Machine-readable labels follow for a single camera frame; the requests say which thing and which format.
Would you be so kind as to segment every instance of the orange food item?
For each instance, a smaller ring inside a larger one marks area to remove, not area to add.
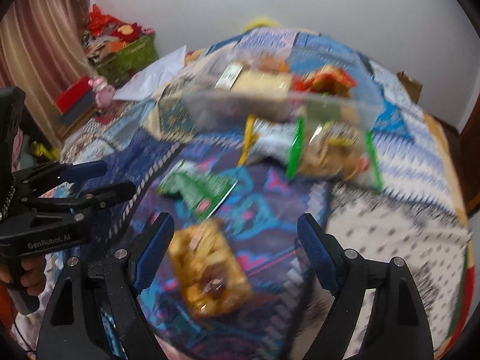
[[[329,93],[330,95],[350,97],[350,89],[357,86],[344,69],[330,64],[306,74],[303,79],[296,79],[294,88],[297,91]]]
[[[290,66],[287,61],[276,58],[272,55],[265,55],[261,58],[258,69],[260,71],[267,71],[273,73],[288,73]]]

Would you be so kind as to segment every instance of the white paper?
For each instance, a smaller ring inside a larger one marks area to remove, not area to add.
[[[113,99],[141,101],[147,98],[160,85],[172,81],[180,73],[184,67],[186,52],[187,47],[184,46],[153,62],[118,89]]]

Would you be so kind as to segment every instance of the snack packet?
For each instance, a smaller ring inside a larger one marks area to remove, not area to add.
[[[193,317],[217,317],[244,304],[253,294],[221,232],[222,221],[207,219],[176,231],[167,253]]]
[[[270,157],[286,166],[297,126],[292,123],[274,123],[249,115],[245,124],[243,149],[238,166]]]
[[[286,175],[338,178],[382,189],[370,133],[339,122],[305,125],[298,118]]]
[[[237,184],[231,178],[208,173],[191,161],[178,162],[158,186],[158,193],[181,195],[199,220],[209,218]]]
[[[239,166],[267,157],[286,168],[286,177],[354,181],[376,189],[382,183],[370,133],[340,122],[323,125],[273,123],[250,115],[245,125]]]
[[[350,74],[341,67],[331,64],[326,64],[303,77],[296,77],[293,82],[296,91],[325,93],[346,98],[351,97],[350,90],[356,86],[357,83]]]

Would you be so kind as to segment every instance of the pink stuffed toy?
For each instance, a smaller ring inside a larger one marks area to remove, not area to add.
[[[142,28],[141,32],[143,35],[151,35],[155,33],[155,30],[153,28]]]
[[[107,111],[114,107],[113,96],[116,91],[113,86],[109,85],[105,77],[95,76],[88,80],[88,85],[96,93],[95,102],[99,109]]]

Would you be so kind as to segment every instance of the white wall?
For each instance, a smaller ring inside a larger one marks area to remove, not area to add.
[[[256,16],[333,36],[424,84],[420,105],[456,127],[474,102],[480,39],[456,0],[95,0],[157,31],[165,54],[240,33]]]
[[[469,121],[470,114],[472,113],[473,108],[474,108],[475,104],[477,103],[479,93],[480,93],[480,74],[477,77],[476,83],[473,85],[472,97],[470,99],[470,102],[467,104],[465,112],[464,112],[462,118],[460,119],[460,124],[457,127],[457,129],[459,131],[462,131],[463,128],[465,127],[465,125],[467,124],[467,122]]]

